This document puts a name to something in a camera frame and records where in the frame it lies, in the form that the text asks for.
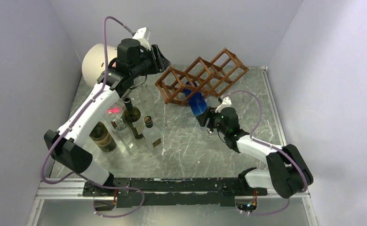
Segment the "blue square glass bottle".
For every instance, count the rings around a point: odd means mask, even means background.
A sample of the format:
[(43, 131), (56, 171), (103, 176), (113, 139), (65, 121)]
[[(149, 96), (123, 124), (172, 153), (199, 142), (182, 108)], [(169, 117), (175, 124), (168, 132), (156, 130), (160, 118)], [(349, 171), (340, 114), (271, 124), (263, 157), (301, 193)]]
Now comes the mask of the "blue square glass bottle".
[(195, 92), (193, 96), (188, 99), (187, 103), (195, 117), (203, 115), (207, 110), (207, 103), (203, 95), (199, 92)]

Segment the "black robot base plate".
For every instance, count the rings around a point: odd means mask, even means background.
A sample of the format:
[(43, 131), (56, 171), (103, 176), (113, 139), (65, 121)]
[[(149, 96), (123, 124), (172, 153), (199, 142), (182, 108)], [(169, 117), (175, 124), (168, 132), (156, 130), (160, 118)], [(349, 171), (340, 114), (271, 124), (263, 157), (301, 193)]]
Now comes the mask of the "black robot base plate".
[(239, 196), (266, 196), (267, 189), (251, 188), (242, 178), (115, 178), (117, 190), (86, 182), (82, 196), (113, 203), (117, 208), (218, 204), (234, 207)]

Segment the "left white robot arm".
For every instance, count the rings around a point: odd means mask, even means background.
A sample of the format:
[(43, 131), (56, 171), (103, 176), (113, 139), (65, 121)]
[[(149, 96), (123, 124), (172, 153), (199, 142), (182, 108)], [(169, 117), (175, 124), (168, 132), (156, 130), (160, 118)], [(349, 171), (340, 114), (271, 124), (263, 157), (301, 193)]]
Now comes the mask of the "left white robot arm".
[(95, 80), (91, 95), (57, 131), (48, 130), (44, 140), (48, 147), (47, 159), (61, 163), (107, 196), (114, 190), (114, 176), (82, 148), (85, 140), (106, 110), (133, 86), (137, 77), (164, 72), (171, 62), (163, 56), (158, 45), (151, 45), (147, 40), (123, 39), (114, 59), (108, 58), (107, 45), (103, 48), (104, 70)]

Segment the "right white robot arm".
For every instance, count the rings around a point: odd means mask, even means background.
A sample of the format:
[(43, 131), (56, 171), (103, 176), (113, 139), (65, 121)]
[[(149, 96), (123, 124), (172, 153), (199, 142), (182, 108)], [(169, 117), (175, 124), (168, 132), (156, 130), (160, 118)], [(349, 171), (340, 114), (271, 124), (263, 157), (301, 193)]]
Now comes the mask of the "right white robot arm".
[(171, 66), (156, 45), (154, 55), (162, 76), (155, 82), (165, 104), (190, 106), (202, 128), (223, 136), (229, 149), (255, 157), (267, 169), (249, 169), (238, 182), (238, 190), (251, 194), (255, 188), (270, 188), (282, 198), (305, 192), (313, 176), (295, 145), (277, 146), (240, 127), (231, 105), (229, 89), (248, 71), (231, 51), (222, 49), (211, 61), (196, 58), (185, 70)]

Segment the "brown wooden wine rack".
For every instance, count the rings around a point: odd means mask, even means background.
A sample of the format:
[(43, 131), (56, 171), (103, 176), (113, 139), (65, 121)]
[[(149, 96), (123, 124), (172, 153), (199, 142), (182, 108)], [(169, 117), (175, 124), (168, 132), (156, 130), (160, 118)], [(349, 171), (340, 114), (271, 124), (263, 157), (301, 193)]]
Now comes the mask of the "brown wooden wine rack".
[(223, 48), (212, 60), (196, 58), (186, 69), (169, 67), (155, 82), (165, 104), (184, 106), (195, 94), (221, 97), (249, 68)]

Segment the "clear bottle black gold cap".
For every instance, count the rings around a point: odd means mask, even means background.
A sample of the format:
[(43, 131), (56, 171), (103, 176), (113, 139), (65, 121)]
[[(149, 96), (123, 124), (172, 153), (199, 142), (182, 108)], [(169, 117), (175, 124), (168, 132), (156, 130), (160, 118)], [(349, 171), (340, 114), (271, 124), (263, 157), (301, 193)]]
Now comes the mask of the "clear bottle black gold cap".
[(144, 117), (145, 128), (143, 129), (143, 136), (150, 149), (154, 149), (161, 144), (161, 131), (153, 123), (151, 116)]

